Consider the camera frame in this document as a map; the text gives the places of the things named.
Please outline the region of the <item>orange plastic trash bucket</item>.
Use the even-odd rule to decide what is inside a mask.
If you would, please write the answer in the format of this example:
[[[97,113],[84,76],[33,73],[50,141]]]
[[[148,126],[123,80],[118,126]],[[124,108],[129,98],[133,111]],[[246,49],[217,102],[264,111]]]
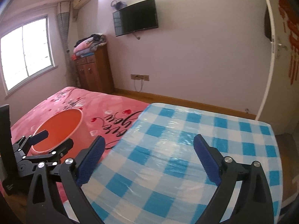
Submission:
[[[88,148],[95,139],[91,136],[83,111],[80,109],[68,109],[55,114],[40,125],[34,133],[43,130],[47,130],[49,135],[45,140],[31,147],[29,151],[31,155],[47,154],[70,138],[73,140],[73,148],[62,157],[62,160],[68,157],[74,158],[80,150]]]

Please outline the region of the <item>pink printed bed blanket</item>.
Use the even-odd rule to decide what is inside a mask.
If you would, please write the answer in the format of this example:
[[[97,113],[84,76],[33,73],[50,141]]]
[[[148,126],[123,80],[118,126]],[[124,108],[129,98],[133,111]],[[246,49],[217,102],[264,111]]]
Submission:
[[[10,106],[1,106],[1,221],[20,223],[6,196],[21,194],[26,223],[102,223],[82,186],[146,107],[67,87],[36,106],[44,123],[33,135],[12,142]]]

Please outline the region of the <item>blue white checkered tablecloth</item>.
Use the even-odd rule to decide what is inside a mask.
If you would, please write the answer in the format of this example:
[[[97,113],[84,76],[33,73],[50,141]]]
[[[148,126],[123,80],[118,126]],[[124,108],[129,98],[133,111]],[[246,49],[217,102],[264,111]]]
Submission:
[[[202,135],[222,155],[265,172],[278,218],[282,164],[267,123],[162,103],[150,104],[82,190],[105,223],[194,223],[216,191],[193,147]]]

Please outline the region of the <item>bright window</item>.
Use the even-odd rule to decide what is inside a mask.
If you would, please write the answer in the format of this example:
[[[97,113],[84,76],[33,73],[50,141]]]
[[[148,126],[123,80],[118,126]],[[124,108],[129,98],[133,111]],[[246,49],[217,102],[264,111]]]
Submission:
[[[1,37],[1,68],[7,92],[53,67],[48,17],[25,23]]]

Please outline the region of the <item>brown wooden cabinet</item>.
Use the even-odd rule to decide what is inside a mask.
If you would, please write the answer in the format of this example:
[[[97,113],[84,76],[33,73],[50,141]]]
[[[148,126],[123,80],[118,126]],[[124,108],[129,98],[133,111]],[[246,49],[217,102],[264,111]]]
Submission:
[[[107,45],[99,47],[93,55],[74,60],[80,88],[111,94],[115,92]]]

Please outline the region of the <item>white room door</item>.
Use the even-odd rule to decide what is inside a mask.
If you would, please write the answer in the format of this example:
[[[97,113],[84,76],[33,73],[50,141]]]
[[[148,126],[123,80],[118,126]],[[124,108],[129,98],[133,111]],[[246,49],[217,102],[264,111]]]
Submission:
[[[291,49],[278,9],[279,0],[266,0],[271,25],[271,64],[265,94],[256,120],[272,126],[274,134],[292,133],[298,124],[298,79],[290,84]],[[288,0],[298,15],[298,11]]]

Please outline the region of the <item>folded clothes pile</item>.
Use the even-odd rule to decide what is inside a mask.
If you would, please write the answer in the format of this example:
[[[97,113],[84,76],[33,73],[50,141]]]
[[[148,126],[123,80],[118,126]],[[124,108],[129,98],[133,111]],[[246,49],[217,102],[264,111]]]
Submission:
[[[77,60],[85,55],[94,53],[99,47],[107,44],[107,37],[102,33],[92,34],[88,38],[76,42],[71,60]]]

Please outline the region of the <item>grey checked curtain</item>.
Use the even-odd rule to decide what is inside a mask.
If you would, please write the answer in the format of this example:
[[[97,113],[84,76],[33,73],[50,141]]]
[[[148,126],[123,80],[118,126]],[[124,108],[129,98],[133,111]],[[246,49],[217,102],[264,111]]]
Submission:
[[[58,30],[64,51],[65,64],[66,64],[66,79],[70,86],[77,86],[76,70],[70,57],[70,50],[68,46],[68,33],[70,29],[70,2],[61,1],[57,5],[57,23]]]

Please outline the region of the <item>red door decoration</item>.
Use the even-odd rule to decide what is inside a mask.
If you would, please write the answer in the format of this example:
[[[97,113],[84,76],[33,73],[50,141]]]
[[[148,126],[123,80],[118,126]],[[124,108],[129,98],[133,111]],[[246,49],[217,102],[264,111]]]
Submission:
[[[293,85],[298,79],[298,15],[291,7],[288,0],[279,0],[278,9],[283,19],[284,32],[288,34],[291,56],[288,69],[290,84]]]

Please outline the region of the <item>wall power socket strip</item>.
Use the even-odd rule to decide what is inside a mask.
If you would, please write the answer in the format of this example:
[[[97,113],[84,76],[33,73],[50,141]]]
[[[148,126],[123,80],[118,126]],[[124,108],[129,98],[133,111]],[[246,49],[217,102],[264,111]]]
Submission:
[[[140,74],[131,74],[132,80],[143,80],[143,81],[150,81],[148,75],[140,75]]]

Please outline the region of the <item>black wall television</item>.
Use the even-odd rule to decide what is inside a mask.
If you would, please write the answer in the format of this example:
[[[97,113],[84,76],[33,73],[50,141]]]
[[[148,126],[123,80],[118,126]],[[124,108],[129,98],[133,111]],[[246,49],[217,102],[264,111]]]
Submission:
[[[159,27],[155,0],[126,6],[113,12],[112,17],[116,37]]]

